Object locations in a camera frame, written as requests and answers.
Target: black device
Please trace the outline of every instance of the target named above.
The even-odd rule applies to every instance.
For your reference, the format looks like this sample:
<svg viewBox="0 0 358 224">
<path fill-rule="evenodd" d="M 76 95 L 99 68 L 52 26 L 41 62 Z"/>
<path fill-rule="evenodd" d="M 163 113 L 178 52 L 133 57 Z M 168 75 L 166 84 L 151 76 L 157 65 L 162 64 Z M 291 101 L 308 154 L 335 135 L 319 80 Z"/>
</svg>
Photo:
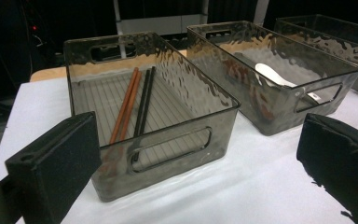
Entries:
<svg viewBox="0 0 358 224">
<path fill-rule="evenodd" d="M 296 157 L 315 184 L 339 201 L 358 223 L 358 130 L 329 117 L 308 114 Z"/>
<path fill-rule="evenodd" d="M 6 160 L 0 223 L 60 223 L 100 165 L 94 112 L 65 119 Z"/>
</svg>

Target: orange stick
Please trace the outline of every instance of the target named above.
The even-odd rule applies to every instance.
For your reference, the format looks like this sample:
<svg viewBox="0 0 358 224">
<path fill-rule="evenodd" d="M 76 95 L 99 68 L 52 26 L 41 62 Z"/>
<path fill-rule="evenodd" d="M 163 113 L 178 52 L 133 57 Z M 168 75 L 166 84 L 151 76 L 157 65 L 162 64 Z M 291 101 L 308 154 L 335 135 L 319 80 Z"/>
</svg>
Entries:
<svg viewBox="0 0 358 224">
<path fill-rule="evenodd" d="M 126 95 L 124 96 L 123 104 L 121 105 L 120 112 L 118 112 L 118 117 L 116 120 L 115 128 L 113 129 L 112 136 L 110 137 L 109 144 L 112 144 L 116 141 L 118 130 L 120 128 L 121 120 L 123 119 L 124 112 L 126 111 L 127 104 L 130 100 L 131 93 L 133 91 L 133 84 L 135 83 L 136 77 L 138 74 L 138 68 L 135 67 L 132 72 L 131 81 L 129 87 L 127 88 Z"/>
<path fill-rule="evenodd" d="M 131 92 L 131 98 L 126 110 L 126 117 L 124 118 L 124 124 L 123 124 L 123 129 L 121 130 L 121 135 L 120 135 L 120 141 L 124 140 L 125 136 L 126 136 L 126 132 L 127 132 L 127 128 L 129 126 L 129 121 L 131 118 L 131 111 L 132 111 L 132 107 L 133 107 L 133 103 L 135 102 L 136 99 L 136 93 L 138 91 L 138 87 L 139 87 L 139 82 L 141 81 L 141 77 L 142 77 L 142 73 L 138 71 L 138 75 L 136 77 L 135 83 L 133 84 L 133 88 L 132 88 L 132 92 Z"/>
</svg>

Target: white tablecloth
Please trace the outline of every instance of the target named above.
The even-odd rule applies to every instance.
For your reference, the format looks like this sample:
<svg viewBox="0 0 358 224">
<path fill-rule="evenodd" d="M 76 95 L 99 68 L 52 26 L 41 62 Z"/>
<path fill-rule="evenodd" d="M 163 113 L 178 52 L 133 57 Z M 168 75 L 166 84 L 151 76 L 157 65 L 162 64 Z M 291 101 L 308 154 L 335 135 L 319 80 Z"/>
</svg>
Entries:
<svg viewBox="0 0 358 224">
<path fill-rule="evenodd" d="M 21 85 L 0 145 L 0 179 L 6 159 L 69 117 L 66 78 Z M 349 92 L 329 117 L 358 129 L 358 95 Z M 239 113 L 224 158 L 111 203 L 89 182 L 63 223 L 352 223 L 296 160 L 301 128 L 264 136 Z"/>
</svg>

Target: plastic bin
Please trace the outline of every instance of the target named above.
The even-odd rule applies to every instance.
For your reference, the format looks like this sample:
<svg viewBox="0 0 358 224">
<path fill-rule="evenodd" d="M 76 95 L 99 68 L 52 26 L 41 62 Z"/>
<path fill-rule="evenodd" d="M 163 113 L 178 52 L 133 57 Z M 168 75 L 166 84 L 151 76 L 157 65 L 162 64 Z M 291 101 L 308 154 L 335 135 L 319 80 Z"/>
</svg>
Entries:
<svg viewBox="0 0 358 224">
<path fill-rule="evenodd" d="M 70 40 L 64 53 L 73 115 L 96 113 L 103 165 L 91 179 L 102 201 L 225 155 L 240 103 L 158 35 Z M 152 66 L 145 132 L 133 133 L 142 75 L 126 137 L 109 144 L 133 68 L 145 73 Z"/>
<path fill-rule="evenodd" d="M 189 26 L 187 36 L 187 58 L 234 95 L 265 135 L 302 124 L 307 113 L 333 113 L 358 77 L 358 65 L 248 21 Z M 257 72 L 258 63 L 294 85 Z"/>
<path fill-rule="evenodd" d="M 279 18 L 274 30 L 282 35 L 358 63 L 358 24 L 323 15 Z M 358 91 L 358 79 L 353 84 Z"/>
</svg>

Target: plastic spoon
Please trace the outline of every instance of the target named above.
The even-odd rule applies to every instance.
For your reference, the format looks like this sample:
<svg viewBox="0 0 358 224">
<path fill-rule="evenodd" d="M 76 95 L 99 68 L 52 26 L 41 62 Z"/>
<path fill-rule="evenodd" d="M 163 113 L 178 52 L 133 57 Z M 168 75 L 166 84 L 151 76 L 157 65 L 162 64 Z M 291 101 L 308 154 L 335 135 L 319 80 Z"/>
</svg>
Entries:
<svg viewBox="0 0 358 224">
<path fill-rule="evenodd" d="M 275 72 L 275 70 L 273 70 L 271 67 L 269 67 L 266 64 L 257 63 L 255 65 L 255 70 L 257 72 L 259 72 L 260 74 L 262 74 L 263 76 L 271 79 L 273 82 L 277 83 L 278 85 L 288 86 L 288 87 L 295 87 L 296 86 L 295 83 L 292 83 L 292 82 L 284 79 L 277 72 Z M 317 94 L 315 94 L 313 92 L 309 92 L 309 93 L 307 93 L 307 95 L 310 98 L 312 98 L 314 101 L 316 101 L 317 103 L 319 103 L 319 101 L 322 100 L 321 97 L 319 97 Z"/>
</svg>

